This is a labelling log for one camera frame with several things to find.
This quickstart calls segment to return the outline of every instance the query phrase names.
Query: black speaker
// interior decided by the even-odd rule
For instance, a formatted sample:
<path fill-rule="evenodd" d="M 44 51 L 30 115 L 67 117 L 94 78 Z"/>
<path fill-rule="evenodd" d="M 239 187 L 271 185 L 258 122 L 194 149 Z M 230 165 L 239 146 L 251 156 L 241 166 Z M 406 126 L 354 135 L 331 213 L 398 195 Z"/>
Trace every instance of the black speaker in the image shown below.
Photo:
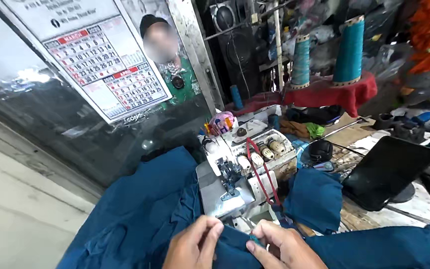
<path fill-rule="evenodd" d="M 224 31 L 245 19 L 242 16 L 245 12 L 240 12 L 240 7 L 236 5 L 236 1 L 225 1 L 209 7 L 202 17 L 207 36 Z M 236 28 L 209 40 L 208 44 L 222 89 L 229 102 L 232 101 L 230 93 L 232 85 L 238 87 L 242 99 L 261 91 L 256 43 L 251 27 Z"/>

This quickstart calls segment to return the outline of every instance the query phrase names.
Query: glass panel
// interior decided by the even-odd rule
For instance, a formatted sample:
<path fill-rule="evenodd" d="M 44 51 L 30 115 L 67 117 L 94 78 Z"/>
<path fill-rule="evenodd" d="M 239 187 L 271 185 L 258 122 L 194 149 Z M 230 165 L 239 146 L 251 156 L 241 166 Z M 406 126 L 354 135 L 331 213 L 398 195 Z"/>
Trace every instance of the glass panel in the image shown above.
<path fill-rule="evenodd" d="M 173 25 L 166 4 L 153 3 L 147 6 L 165 5 L 155 10 L 164 10 L 164 18 Z M 134 22 L 147 13 L 135 12 L 133 5 L 127 10 Z M 179 47 L 185 58 L 181 43 Z M 186 69 L 192 69 L 186 63 Z M 158 66 L 165 76 L 170 75 L 167 66 Z M 104 187 L 132 174 L 141 158 L 148 160 L 179 145 L 202 160 L 196 135 L 210 112 L 194 76 L 188 84 L 190 94 L 172 93 L 174 99 L 108 125 L 0 18 L 0 119 Z"/>

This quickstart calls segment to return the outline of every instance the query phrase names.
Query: black pouch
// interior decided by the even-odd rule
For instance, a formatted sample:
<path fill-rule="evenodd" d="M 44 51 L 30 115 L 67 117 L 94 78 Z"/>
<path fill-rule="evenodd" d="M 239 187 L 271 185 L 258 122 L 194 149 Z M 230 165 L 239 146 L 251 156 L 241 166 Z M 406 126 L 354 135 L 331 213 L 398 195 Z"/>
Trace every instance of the black pouch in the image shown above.
<path fill-rule="evenodd" d="M 310 144 L 309 153 L 312 164 L 329 161 L 333 156 L 333 144 L 323 139 L 316 140 Z"/>

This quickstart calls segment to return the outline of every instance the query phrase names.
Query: red cloth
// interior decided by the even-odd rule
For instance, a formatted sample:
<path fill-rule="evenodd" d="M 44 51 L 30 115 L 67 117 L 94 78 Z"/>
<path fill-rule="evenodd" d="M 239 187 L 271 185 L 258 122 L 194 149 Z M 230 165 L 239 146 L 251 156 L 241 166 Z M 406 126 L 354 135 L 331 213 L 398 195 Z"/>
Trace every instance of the red cloth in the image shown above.
<path fill-rule="evenodd" d="M 260 108 L 280 105 L 281 95 L 278 92 L 262 92 L 254 95 L 248 100 L 243 100 L 243 108 L 241 110 L 236 110 L 233 103 L 225 105 L 225 111 L 230 111 L 235 117 L 240 115 L 255 112 Z"/>
<path fill-rule="evenodd" d="M 304 89 L 287 91 L 283 105 L 294 104 L 298 107 L 322 107 L 340 105 L 355 118 L 358 108 L 377 94 L 374 75 L 363 71 L 361 80 L 346 86 L 332 85 L 331 76 L 311 77 L 311 83 Z"/>

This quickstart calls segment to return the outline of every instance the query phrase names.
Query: human hand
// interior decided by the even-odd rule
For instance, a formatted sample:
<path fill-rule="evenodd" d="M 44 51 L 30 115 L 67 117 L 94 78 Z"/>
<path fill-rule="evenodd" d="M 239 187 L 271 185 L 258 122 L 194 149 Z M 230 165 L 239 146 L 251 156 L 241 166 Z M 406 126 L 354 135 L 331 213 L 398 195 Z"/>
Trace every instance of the human hand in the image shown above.
<path fill-rule="evenodd" d="M 295 229 L 261 220 L 252 234 L 262 243 L 270 244 L 266 250 L 253 241 L 247 242 L 247 249 L 265 269 L 327 269 Z"/>
<path fill-rule="evenodd" d="M 162 269 L 211 269 L 223 228 L 218 218 L 200 216 L 172 238 Z"/>

